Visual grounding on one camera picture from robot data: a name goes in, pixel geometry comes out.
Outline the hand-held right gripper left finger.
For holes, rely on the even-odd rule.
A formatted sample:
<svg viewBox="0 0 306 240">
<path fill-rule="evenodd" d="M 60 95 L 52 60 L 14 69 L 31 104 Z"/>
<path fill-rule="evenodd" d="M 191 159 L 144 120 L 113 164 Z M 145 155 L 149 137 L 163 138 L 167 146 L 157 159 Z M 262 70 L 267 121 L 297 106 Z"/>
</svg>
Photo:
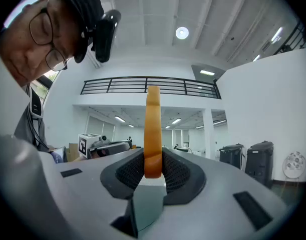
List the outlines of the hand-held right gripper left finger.
<svg viewBox="0 0 306 240">
<path fill-rule="evenodd" d="M 45 206 L 53 240 L 137 239 L 133 194 L 143 177 L 143 151 L 56 164 L 41 152 Z"/>
</svg>

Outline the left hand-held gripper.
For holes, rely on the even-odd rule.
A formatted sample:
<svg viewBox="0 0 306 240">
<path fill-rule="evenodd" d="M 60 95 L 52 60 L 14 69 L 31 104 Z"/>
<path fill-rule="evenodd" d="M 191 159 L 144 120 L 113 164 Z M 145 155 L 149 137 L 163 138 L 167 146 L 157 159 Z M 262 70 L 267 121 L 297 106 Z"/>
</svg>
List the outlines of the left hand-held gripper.
<svg viewBox="0 0 306 240">
<path fill-rule="evenodd" d="M 78 153 L 81 158 L 90 159 L 89 149 L 101 147 L 109 144 L 111 141 L 105 135 L 98 135 L 93 133 L 82 133 L 78 135 Z M 116 152 L 121 153 L 132 148 L 132 142 L 129 140 L 120 141 L 116 143 Z"/>
</svg>

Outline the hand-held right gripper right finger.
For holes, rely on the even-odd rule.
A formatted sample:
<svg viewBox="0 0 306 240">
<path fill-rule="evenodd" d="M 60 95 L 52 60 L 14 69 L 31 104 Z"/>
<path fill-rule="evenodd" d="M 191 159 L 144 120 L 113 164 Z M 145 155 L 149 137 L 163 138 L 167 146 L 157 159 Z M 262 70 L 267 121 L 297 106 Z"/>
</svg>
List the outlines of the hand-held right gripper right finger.
<svg viewBox="0 0 306 240">
<path fill-rule="evenodd" d="M 163 205 L 164 178 L 143 178 L 137 187 L 138 240 L 258 240 L 266 228 L 285 215 L 286 204 L 243 171 L 189 153 L 181 157 L 199 165 L 206 175 L 203 190 L 190 203 Z M 234 195 L 247 192 L 269 219 L 257 231 Z"/>
</svg>

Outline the golden toast bread slice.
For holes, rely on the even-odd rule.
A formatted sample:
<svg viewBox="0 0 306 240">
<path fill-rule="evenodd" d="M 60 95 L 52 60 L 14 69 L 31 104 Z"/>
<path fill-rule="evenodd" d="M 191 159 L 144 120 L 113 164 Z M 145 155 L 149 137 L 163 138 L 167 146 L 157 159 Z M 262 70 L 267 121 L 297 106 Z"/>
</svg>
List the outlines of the golden toast bread slice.
<svg viewBox="0 0 306 240">
<path fill-rule="evenodd" d="M 162 131 L 160 88 L 149 86 L 144 124 L 144 176 L 157 179 L 162 174 Z"/>
</svg>

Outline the black lidded bin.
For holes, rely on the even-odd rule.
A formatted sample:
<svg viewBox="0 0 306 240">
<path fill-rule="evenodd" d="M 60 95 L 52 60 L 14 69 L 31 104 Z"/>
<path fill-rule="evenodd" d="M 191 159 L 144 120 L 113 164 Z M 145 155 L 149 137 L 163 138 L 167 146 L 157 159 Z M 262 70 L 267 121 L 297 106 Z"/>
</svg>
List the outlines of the black lidded bin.
<svg viewBox="0 0 306 240">
<path fill-rule="evenodd" d="M 256 181 L 271 188 L 273 170 L 273 143 L 263 141 L 247 150 L 245 173 Z"/>
</svg>

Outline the black mezzanine railing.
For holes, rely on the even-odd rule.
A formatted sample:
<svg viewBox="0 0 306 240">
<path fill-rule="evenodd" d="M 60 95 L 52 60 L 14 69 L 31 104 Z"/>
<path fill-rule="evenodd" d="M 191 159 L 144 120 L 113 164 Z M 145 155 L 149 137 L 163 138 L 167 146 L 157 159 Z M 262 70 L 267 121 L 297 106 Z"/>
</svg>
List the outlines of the black mezzanine railing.
<svg viewBox="0 0 306 240">
<path fill-rule="evenodd" d="M 215 82 L 161 76 L 121 76 L 86 80 L 80 94 L 146 94 L 149 87 L 159 87 L 161 94 L 221 99 Z"/>
</svg>

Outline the grey printed t-shirt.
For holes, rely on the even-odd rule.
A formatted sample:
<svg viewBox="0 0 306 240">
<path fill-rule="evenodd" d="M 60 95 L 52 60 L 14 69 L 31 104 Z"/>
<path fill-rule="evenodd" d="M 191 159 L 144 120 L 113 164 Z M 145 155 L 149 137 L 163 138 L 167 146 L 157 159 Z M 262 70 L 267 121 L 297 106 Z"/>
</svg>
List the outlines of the grey printed t-shirt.
<svg viewBox="0 0 306 240">
<path fill-rule="evenodd" d="M 23 87 L 23 90 L 29 96 L 30 101 L 17 125 L 15 137 L 25 140 L 37 150 L 47 153 L 49 147 L 45 137 L 44 109 L 40 97 L 29 84 Z"/>
</svg>

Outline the floral round side table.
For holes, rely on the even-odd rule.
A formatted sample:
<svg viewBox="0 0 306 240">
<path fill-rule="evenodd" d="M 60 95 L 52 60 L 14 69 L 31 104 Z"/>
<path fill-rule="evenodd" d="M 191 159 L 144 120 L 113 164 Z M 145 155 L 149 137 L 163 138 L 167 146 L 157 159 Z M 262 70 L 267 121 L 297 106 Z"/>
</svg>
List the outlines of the floral round side table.
<svg viewBox="0 0 306 240">
<path fill-rule="evenodd" d="M 282 164 L 282 171 L 288 179 L 299 179 L 305 171 L 305 157 L 297 151 L 290 153 Z"/>
</svg>

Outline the round ceiling lamp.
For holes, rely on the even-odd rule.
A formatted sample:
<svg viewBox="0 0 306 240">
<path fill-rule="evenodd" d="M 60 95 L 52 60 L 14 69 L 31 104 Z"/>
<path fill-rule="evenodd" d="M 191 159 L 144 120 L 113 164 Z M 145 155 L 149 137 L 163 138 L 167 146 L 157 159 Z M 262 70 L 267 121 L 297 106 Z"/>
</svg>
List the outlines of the round ceiling lamp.
<svg viewBox="0 0 306 240">
<path fill-rule="evenodd" d="M 186 27 L 181 26 L 176 30 L 175 35 L 178 39 L 184 40 L 189 36 L 189 30 Z"/>
</svg>

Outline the black cap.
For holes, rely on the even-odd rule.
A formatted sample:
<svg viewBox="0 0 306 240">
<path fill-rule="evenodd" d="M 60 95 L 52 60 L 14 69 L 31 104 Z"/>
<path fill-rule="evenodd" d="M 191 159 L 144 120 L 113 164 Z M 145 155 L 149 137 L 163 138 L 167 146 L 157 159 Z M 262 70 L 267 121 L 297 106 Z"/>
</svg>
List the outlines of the black cap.
<svg viewBox="0 0 306 240">
<path fill-rule="evenodd" d="M 87 48 L 93 43 L 92 31 L 98 20 L 104 14 L 101 0 L 63 0 L 76 18 L 79 26 L 79 44 L 74 53 L 76 63 L 81 63 L 85 58 Z"/>
</svg>

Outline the black-rimmed glasses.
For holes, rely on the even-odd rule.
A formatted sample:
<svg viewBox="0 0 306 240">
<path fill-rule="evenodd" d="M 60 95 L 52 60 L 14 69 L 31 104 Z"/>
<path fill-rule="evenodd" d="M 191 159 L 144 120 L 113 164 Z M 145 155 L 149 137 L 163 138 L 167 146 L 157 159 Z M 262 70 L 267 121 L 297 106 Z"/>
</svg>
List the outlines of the black-rimmed glasses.
<svg viewBox="0 0 306 240">
<path fill-rule="evenodd" d="M 55 47 L 53 25 L 46 7 L 42 8 L 41 11 L 31 19 L 29 29 L 35 44 L 50 47 L 45 57 L 48 68 L 55 72 L 66 70 L 68 68 L 67 60 Z"/>
</svg>

